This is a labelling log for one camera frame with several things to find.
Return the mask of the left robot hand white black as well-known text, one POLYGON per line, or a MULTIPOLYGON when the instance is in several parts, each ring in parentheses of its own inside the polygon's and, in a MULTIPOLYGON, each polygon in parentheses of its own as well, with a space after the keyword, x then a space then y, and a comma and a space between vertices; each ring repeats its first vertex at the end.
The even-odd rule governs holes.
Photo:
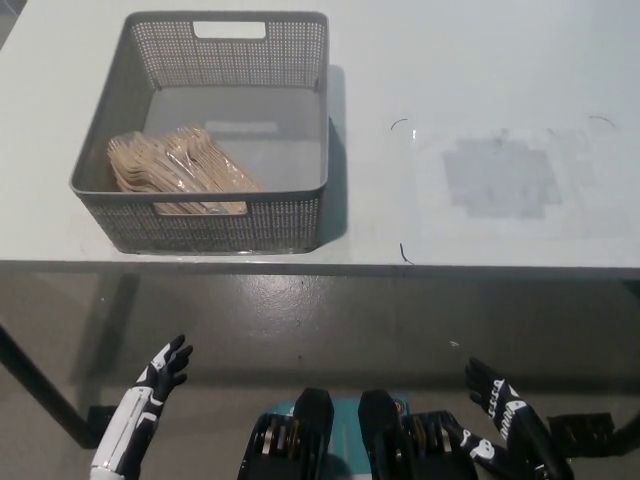
POLYGON ((187 379, 193 347, 179 335, 145 366, 125 392, 91 462, 89 478, 137 479, 166 401, 187 379))

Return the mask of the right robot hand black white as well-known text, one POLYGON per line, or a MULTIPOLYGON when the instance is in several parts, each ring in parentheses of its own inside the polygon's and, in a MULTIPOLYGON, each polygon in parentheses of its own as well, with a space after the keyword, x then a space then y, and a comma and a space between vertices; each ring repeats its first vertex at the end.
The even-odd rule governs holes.
POLYGON ((477 358, 465 366, 469 398, 495 426, 497 445, 462 426, 451 414, 442 425, 453 446, 497 479, 573 479, 574 472, 535 409, 506 377, 477 358))

